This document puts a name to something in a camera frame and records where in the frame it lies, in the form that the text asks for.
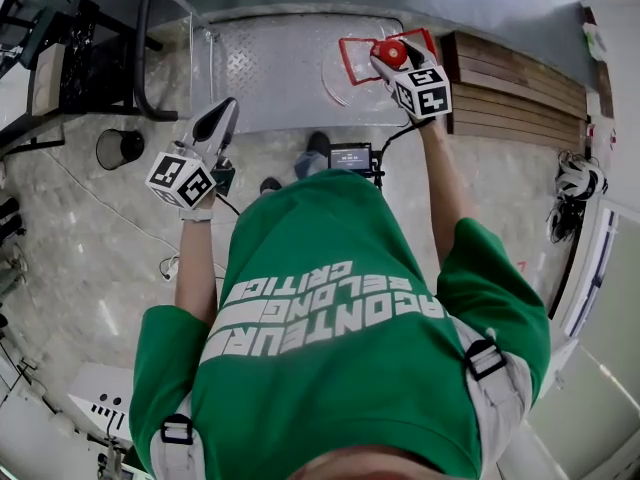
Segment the red frame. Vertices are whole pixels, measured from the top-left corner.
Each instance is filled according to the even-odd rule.
[[[433,53],[433,56],[438,60],[438,54],[436,53],[436,46],[433,42],[433,38],[427,29],[424,28],[416,28],[414,30],[409,30],[408,32],[402,32],[400,34],[395,34],[393,36],[389,36],[385,39],[396,39],[398,37],[405,37],[411,34],[421,33],[424,38],[424,43],[427,46],[427,50]],[[340,47],[340,55],[342,56],[342,63],[344,64],[345,70],[347,72],[347,76],[349,77],[349,81],[351,85],[360,85],[366,82],[373,82],[375,80],[381,80],[382,78],[379,76],[364,78],[362,80],[357,80],[356,75],[351,68],[351,62],[349,62],[349,56],[347,55],[347,42],[360,42],[360,43],[371,43],[371,48],[373,48],[376,44],[382,42],[379,39],[367,38],[361,39],[357,37],[342,37],[338,40],[338,45]]]

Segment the electrical outlet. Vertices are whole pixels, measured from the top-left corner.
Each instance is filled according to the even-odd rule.
[[[168,278],[165,278],[167,282],[171,281],[174,277],[176,277],[176,274],[178,273],[178,263],[179,262],[180,262],[180,260],[178,258],[176,258],[171,263],[171,266],[169,267],[169,270],[167,270]]]

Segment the strap buckle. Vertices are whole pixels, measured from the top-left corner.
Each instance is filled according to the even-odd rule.
[[[490,340],[474,341],[464,355],[464,363],[476,381],[507,366],[500,349]]]
[[[160,438],[163,443],[193,444],[193,422],[183,414],[173,414],[162,423]]]

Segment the power strip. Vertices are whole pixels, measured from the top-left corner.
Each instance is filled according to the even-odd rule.
[[[166,272],[166,276],[164,277],[164,280],[167,282],[170,282],[174,277],[176,277],[176,274],[178,273],[178,263],[180,262],[179,258],[176,258],[169,266],[169,270],[167,270]]]

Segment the black metal handle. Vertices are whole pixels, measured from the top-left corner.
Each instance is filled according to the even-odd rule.
[[[133,95],[140,113],[152,121],[177,121],[177,110],[160,110],[154,108],[147,99],[144,87],[145,73],[145,42],[147,38],[147,28],[149,26],[149,10],[151,0],[141,0],[138,8],[138,24],[136,27],[136,48],[135,62],[133,68]]]

